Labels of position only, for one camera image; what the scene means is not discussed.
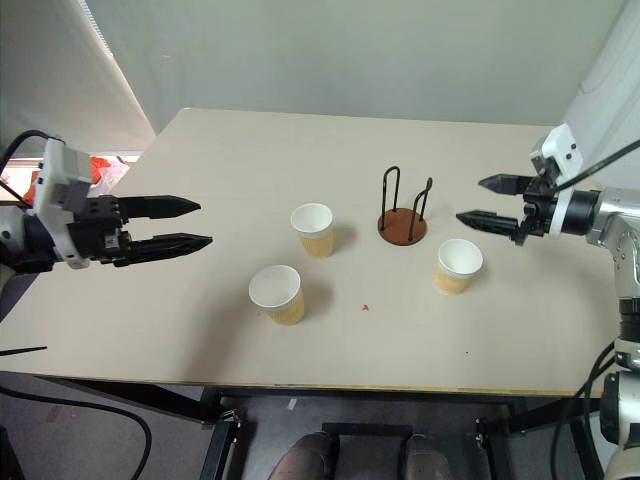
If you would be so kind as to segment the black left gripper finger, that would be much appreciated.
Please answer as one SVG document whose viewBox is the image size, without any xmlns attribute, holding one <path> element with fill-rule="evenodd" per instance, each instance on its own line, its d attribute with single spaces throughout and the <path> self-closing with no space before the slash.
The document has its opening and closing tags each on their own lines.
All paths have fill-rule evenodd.
<svg viewBox="0 0 640 480">
<path fill-rule="evenodd" d="M 115 267 L 168 260 L 195 253 L 213 243 L 210 236 L 177 233 L 131 241 L 113 257 Z"/>
<path fill-rule="evenodd" d="M 172 195 L 120 197 L 118 204 L 128 219 L 176 218 L 201 209 L 199 203 Z"/>
</svg>

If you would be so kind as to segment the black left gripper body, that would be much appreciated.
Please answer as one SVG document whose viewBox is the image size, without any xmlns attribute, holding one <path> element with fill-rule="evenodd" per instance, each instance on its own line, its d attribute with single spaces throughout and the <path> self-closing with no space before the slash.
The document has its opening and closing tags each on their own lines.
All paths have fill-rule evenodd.
<svg viewBox="0 0 640 480">
<path fill-rule="evenodd" d="M 84 259 L 101 264 L 131 265 L 131 235 L 123 230 L 133 216 L 132 197 L 101 195 L 88 198 L 67 225 L 71 240 Z"/>
</svg>

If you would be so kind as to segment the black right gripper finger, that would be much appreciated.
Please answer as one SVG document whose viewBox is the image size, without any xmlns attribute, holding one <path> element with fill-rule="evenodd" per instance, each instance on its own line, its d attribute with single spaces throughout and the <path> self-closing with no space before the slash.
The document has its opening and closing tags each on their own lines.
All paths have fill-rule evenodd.
<svg viewBox="0 0 640 480">
<path fill-rule="evenodd" d="M 501 195 L 517 196 L 524 194 L 531 182 L 530 176 L 495 174 L 478 182 L 478 185 Z"/>
<path fill-rule="evenodd" d="M 517 219 L 499 216 L 495 212 L 471 210 L 457 213 L 456 219 L 474 230 L 506 237 L 514 237 L 519 230 Z"/>
</svg>

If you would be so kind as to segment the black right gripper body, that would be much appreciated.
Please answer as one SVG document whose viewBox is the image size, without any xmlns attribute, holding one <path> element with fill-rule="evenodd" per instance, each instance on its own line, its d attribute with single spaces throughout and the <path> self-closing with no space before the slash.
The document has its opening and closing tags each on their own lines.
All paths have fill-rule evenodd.
<svg viewBox="0 0 640 480">
<path fill-rule="evenodd" d="M 517 193 L 523 198 L 524 219 L 511 240 L 516 245 L 523 245 L 529 236 L 544 237 L 549 233 L 557 198 L 553 187 L 541 177 L 531 177 Z"/>
</svg>

